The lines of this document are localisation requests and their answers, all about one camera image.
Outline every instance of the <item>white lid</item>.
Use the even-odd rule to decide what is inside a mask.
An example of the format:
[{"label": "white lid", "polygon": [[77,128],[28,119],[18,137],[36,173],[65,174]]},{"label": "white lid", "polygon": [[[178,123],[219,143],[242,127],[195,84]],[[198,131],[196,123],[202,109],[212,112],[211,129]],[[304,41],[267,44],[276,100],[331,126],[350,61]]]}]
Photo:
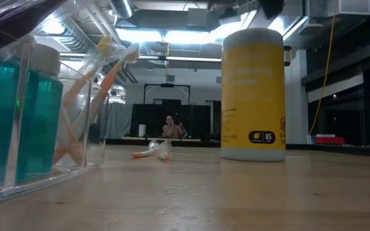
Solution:
[{"label": "white lid", "polygon": [[283,47],[282,35],[267,28],[248,28],[230,34],[225,38],[222,47],[224,51],[249,44],[272,43]]},{"label": "white lid", "polygon": [[32,45],[30,69],[58,76],[60,69],[59,52],[42,44]]}]

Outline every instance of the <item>man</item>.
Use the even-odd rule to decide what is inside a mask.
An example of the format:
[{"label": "man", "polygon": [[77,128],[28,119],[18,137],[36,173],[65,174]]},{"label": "man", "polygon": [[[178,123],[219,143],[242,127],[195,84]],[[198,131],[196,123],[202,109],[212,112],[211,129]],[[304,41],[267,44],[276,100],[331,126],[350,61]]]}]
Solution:
[{"label": "man", "polygon": [[182,134],[186,133],[185,128],[183,127],[182,123],[180,125],[176,125],[173,122],[172,116],[168,115],[166,117],[166,125],[162,127],[162,136],[165,138],[180,138]]}]

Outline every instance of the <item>toothbrush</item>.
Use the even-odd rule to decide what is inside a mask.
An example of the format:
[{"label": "toothbrush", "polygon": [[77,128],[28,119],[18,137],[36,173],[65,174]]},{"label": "toothbrush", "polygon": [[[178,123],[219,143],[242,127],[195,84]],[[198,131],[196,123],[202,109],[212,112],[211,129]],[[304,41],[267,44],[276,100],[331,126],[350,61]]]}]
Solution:
[{"label": "toothbrush", "polygon": [[69,91],[65,94],[62,98],[62,104],[64,107],[69,107],[70,104],[74,101],[76,95],[81,91],[81,89],[85,86],[86,80],[90,80],[96,73],[96,71],[100,68],[103,64],[103,61],[112,53],[114,48],[112,45],[112,39],[109,35],[101,38],[100,42],[98,43],[98,52],[99,58],[96,60],[96,64],[94,65],[93,69],[85,74],[79,80],[76,80],[74,85],[69,89]]},{"label": "toothbrush", "polygon": [[[92,122],[92,120],[95,118],[95,116],[98,114],[98,111],[100,109],[100,106],[104,102],[105,98],[108,95],[108,90],[112,87],[112,85],[115,82],[115,77],[119,73],[122,65],[125,62],[133,62],[139,57],[139,46],[138,44],[132,44],[127,48],[125,51],[125,54],[122,56],[122,58],[115,64],[115,66],[109,71],[108,75],[105,77],[105,79],[101,83],[101,89],[97,95],[95,95],[94,99],[91,102],[90,112],[89,112],[89,124]],[[64,147],[67,147],[66,150],[69,152],[69,155],[71,158],[75,161],[75,163],[80,166],[82,163],[82,152],[80,149],[77,149],[78,146],[78,140],[72,139],[72,135],[70,133],[75,134],[75,137],[80,137],[84,132],[84,123],[86,119],[86,110],[84,108],[84,111],[80,113],[80,115],[76,118],[75,122],[72,124],[72,129],[70,129],[69,125],[71,124],[68,121],[64,120],[68,132],[68,137],[71,137],[70,139],[66,140],[64,138],[64,135],[60,135],[59,139],[60,144],[55,150],[54,154],[54,160],[53,163],[56,164],[65,154],[66,151],[64,151]]]}]

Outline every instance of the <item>yellow container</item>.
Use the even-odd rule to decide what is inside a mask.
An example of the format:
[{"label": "yellow container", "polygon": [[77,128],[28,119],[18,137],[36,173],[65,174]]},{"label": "yellow container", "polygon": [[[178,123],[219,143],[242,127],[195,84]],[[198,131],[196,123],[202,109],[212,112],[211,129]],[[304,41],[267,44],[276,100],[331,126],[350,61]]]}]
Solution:
[{"label": "yellow container", "polygon": [[229,35],[222,53],[221,156],[285,159],[283,38],[266,28]]}]

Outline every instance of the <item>plastic bag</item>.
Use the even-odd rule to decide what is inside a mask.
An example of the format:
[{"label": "plastic bag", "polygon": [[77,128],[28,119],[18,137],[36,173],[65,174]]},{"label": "plastic bag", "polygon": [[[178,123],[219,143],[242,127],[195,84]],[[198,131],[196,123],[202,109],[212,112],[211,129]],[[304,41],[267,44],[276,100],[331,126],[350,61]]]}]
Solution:
[{"label": "plastic bag", "polygon": [[172,145],[169,140],[164,141],[161,144],[159,144],[158,141],[156,140],[152,140],[148,145],[148,150],[138,152],[138,153],[133,153],[132,157],[133,158],[143,158],[143,157],[151,157],[155,155],[157,158],[167,162],[171,159],[171,150],[172,150]]}]

